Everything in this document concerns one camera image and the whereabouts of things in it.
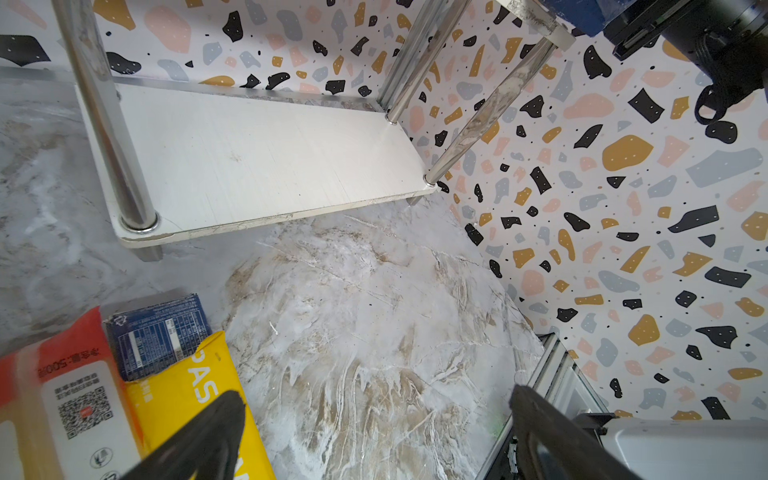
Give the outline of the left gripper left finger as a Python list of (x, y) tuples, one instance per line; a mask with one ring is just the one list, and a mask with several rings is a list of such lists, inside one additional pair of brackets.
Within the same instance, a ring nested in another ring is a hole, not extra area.
[(126, 479), (232, 479), (246, 405), (228, 390), (127, 472)]

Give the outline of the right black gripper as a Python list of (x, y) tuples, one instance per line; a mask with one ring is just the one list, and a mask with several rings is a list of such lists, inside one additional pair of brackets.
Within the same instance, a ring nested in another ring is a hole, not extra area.
[(636, 1), (603, 30), (613, 54), (625, 60), (662, 36), (711, 80), (694, 114), (721, 120), (756, 90), (767, 89), (765, 0)]

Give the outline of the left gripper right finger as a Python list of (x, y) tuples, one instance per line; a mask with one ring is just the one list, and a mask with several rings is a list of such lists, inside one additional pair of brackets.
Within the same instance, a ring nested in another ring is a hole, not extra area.
[(638, 477), (534, 389), (515, 386), (510, 407), (517, 467), (524, 479)]

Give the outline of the yellow Pastatime spaghetti bag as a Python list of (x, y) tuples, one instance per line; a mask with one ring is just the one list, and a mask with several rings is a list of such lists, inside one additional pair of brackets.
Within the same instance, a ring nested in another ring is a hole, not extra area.
[(144, 451), (159, 448), (229, 390), (246, 398), (225, 332), (212, 334), (191, 356), (164, 371), (128, 382), (126, 393), (142, 431)]

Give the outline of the blue spaghetti box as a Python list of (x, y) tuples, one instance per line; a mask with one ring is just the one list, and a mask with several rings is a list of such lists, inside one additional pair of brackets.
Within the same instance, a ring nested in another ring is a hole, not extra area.
[(195, 293), (114, 314), (104, 329), (126, 382), (158, 374), (191, 356), (212, 334)]

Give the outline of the blue Barilla pasta box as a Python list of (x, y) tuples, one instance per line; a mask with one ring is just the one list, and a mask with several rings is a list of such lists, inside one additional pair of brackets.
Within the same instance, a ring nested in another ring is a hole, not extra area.
[(593, 37), (635, 0), (541, 0), (540, 3), (553, 15)]

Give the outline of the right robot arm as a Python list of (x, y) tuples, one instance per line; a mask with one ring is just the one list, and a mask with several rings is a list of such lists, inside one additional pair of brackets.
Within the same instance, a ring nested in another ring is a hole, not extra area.
[[(603, 30), (614, 55), (627, 60), (664, 38), (711, 79), (693, 113), (711, 129), (727, 110), (767, 85), (767, 4), (764, 1), (636, 1)], [(711, 417), (607, 422), (607, 450), (639, 475), (670, 479), (764, 479), (767, 426), (729, 420), (705, 402)]]

